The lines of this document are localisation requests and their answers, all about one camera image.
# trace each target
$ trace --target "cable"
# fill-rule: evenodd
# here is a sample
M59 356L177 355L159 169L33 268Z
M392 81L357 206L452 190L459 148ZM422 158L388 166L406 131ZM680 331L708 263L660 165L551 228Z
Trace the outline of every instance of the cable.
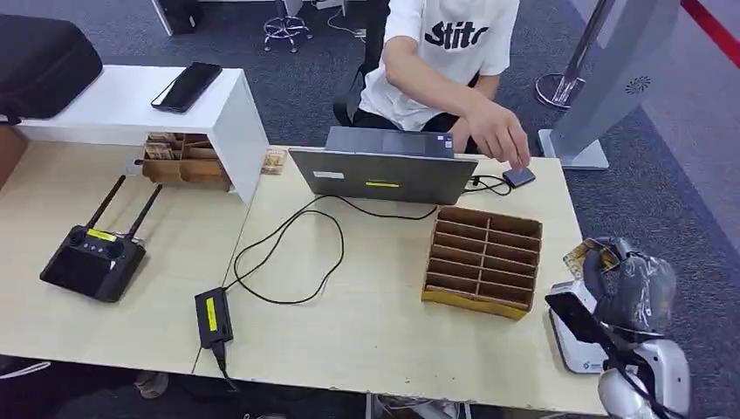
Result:
M498 183L495 184L495 185L489 185L488 183L483 182L481 179L493 179L493 180L498 181ZM489 191L493 192L494 194L496 194L498 196L507 196L508 194L511 193L511 185L509 183L507 183L504 179L502 179L502 178L500 178L498 176L493 176L493 175L475 175L475 176L473 176L470 179L470 181L473 182L473 189L465 189L463 191L464 194L469 194L471 192L480 192L482 190L489 190ZM476 188L476 186L478 186L478 184L482 184L483 185L483 188ZM496 188L502 187L504 185L507 188L504 192L499 192L499 191L496 190Z
M645 399L648 403L650 403L650 408L655 412L656 415L658 415L658 417L660 417L661 419L670 419L671 417L675 417L678 419L688 419L687 416L684 416L676 412L675 410L669 409L668 407L662 405L660 402L655 400L653 396L651 396L648 392L646 392L639 385L637 385L637 383L634 382L632 377L630 377L629 374L627 374L627 371L624 365L620 364L616 368L617 368L617 371L620 372L620 375L622 376L622 378L627 380L629 385L632 386L634 391L636 391L638 395L642 396L643 399Z
M342 12L342 8L339 7L339 9L337 10L337 12L334 13L334 15L332 17L329 17L329 19L326 21L326 26L329 26L330 28L333 28L333 29L337 29L339 31L347 31L347 32L351 33L355 38L359 38L360 41L362 41L362 43L364 44L365 43L365 37L359 37L357 35L357 32L356 31L353 31L353 30L351 30L349 28L345 28L345 27L342 27L342 26L337 26L335 24L332 24L332 20L334 20L336 17L339 17L339 14L341 12Z
M346 200L345 198L343 198L341 196L334 196L334 195L322 195L322 196L318 196L318 197L314 198L313 200L311 200L309 203L307 203L303 208L301 208L298 211L296 211L295 213L293 213L293 215L291 215L290 217L288 217L287 220L285 220L282 224L280 224L280 226L278 226L272 233L270 233L269 235L267 235L265 238L263 238L262 240L259 240L259 241L255 242L253 244L250 244L249 246L247 246L247 247L243 248L241 251L239 251L239 253L237 253L236 254L236 257L234 258L234 264L232 265L233 272L234 272L234 277L236 279L234 279L234 281L232 281L230 284L226 285L226 288L225 289L226 290L229 290L233 285L239 284L239 285L242 286L243 289L247 290L250 294L254 295L255 297L257 297L259 299L261 299L262 301L265 301L265 302L268 302L268 303L272 303L272 304L278 304L278 305L282 305L282 306L294 306L294 305L297 305L297 304L303 304L305 302L308 302L308 301L316 298L316 296L319 295L319 293L321 292L321 290L324 289L324 286L326 285L326 281L328 281L329 280L329 277L332 275L332 273L334 273L334 271L336 271L337 268L339 268L339 266L342 264L342 261L344 260L344 257L345 257L345 236L344 236L344 232L342 231L341 226L339 226L339 221L337 221L337 219L334 218L333 216L330 216L330 215L326 214L325 212L321 212L321 211L318 211L318 210L315 210L315 209L308 209L308 207L310 207L311 205L313 205L316 201L319 201L319 200L324 199L324 198L335 198L335 199L339 199L340 201L342 201L343 203L346 203L347 205L351 206L352 208L356 209L357 211L359 211L359 212L361 212L363 214L367 214L369 216L375 216L375 217L378 217L378 218L394 218L394 219L400 219L400 220L411 220L411 221L420 221L420 220L423 220L424 218L427 218L427 217L431 216L432 214L434 214L437 211L437 208L438 208L437 206L435 206L430 212L424 214L423 216L394 216L394 215L388 215L388 214L376 214L376 213L370 212L370 211L368 211L366 209L362 209L362 208L358 207L357 205L349 202L348 200ZM321 279L321 282L319 283L319 286L316 288L316 291L314 291L313 294L311 294L310 296L308 296L308 297L306 297L304 299L287 300L287 301L285 301L285 300L270 299L268 297L265 297L264 295L259 294L256 291L252 290L251 288L249 288L243 282L243 279L249 277L249 275L251 275L257 269L259 269L260 267L262 267L264 264L267 263L267 261L272 256L272 253L275 252L275 249L280 244L280 241L283 239L283 235L288 230L288 228L293 223L295 223L295 221L297 219L299 219L300 217L302 217L302 216L304 216L306 214L315 214L315 215L319 215L319 216L325 216L325 217L329 218L330 220L332 220L332 222L334 223L334 225L337 227L337 231L339 232L339 242L341 243L341 248L340 248L340 252L339 252L339 260L337 261L336 264L334 264L332 266L332 268L329 270L329 272L327 272L324 275L324 277ZM242 256L247 251L249 251L250 249L253 249L253 248L259 246L260 244L262 244L265 241L267 241L267 240L271 239L272 237L274 237L276 234L278 234L277 240L272 245L272 248L267 253L267 256L265 256L264 259L262 259L262 261L259 264L257 264L255 267L253 267L252 269L250 269L249 271L247 271L246 273L244 273L244 275L239 275L238 266L239 266L239 260L241 260Z
M219 340L211 345L210 350L213 352L213 356L216 357L216 363L218 363L218 369L221 370L223 379L226 380L234 392L238 393L239 387L236 386L236 383L229 377L229 373L226 372L226 346L223 344L223 340Z
M0 380L9 380L10 378L17 378L28 374L33 374L38 371L41 371L42 369L47 369L51 365L51 362L49 361L43 361L39 362L37 364L30 365L25 368L21 368L18 371L13 371L12 373L0 375Z

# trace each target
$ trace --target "yellow sticker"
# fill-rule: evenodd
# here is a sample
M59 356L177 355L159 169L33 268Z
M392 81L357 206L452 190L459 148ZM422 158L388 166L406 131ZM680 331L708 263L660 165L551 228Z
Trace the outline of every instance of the yellow sticker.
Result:
M211 332L216 331L216 307L213 304L213 297L206 299L206 310L209 314L209 329Z
M376 186L378 188L400 188L401 185L398 183L383 183L383 182L365 182L366 186Z
M109 234L104 231L98 231L94 229L88 230L87 236L97 237L101 240L107 240L108 242L115 242L115 239L116 239L116 236L114 236L113 234Z

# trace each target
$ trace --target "floor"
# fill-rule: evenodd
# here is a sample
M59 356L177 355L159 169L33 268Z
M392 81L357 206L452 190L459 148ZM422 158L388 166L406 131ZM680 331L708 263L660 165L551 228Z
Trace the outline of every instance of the floor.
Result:
M733 7L735 0L714 0ZM333 10L304 7L315 38L298 54L285 45L262 49L261 24L274 15L268 3L210 3L195 35L167 38L148 0L4 0L0 12L60 17L85 32L108 64L186 65L204 60L245 70L273 143L320 145L334 124L332 97L337 80L358 65L362 43L327 28ZM336 23L362 26L363 4ZM584 27L593 0L521 0L512 46L512 66L498 101L515 111L537 153L537 130L559 114L534 100L532 81L561 70ZM723 13L736 25L737 14ZM631 237L645 251L669 260L678 273L670 336L686 352L692 371L692 406L697 417L740 411L740 256L738 256L737 69L732 71L703 34L682 17L672 46L673 68L666 90L650 98L607 132L612 167L601 173L568 173L585 236ZM599 52L593 54L593 69ZM207 388L195 379L186 386ZM263 398L279 388L256 386ZM142 401L120 387L67 403L54 417L236 417L224 404L207 408L186 390ZM359 395L312 393L316 404L298 406L290 396L280 407L290 417L358 417ZM498 417L479 409L477 417Z

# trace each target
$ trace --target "printed text on t-shirt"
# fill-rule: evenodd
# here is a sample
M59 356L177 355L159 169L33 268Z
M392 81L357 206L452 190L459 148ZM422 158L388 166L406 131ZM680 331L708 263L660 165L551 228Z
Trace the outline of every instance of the printed text on t-shirt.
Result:
M489 28L476 29L472 22L440 22L432 28L432 33L424 35L424 39L432 45L443 47L445 50L468 48L478 43L481 35Z

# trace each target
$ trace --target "black power adapter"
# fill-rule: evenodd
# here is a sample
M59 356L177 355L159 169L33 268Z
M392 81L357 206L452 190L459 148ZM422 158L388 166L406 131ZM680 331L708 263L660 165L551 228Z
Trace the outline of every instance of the black power adapter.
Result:
M196 295L195 314L198 317L201 347L213 352L223 378L226 379L226 382L234 391L239 391L239 388L226 372L225 343L234 339L231 317L229 316L229 304L226 300L226 288L218 287Z

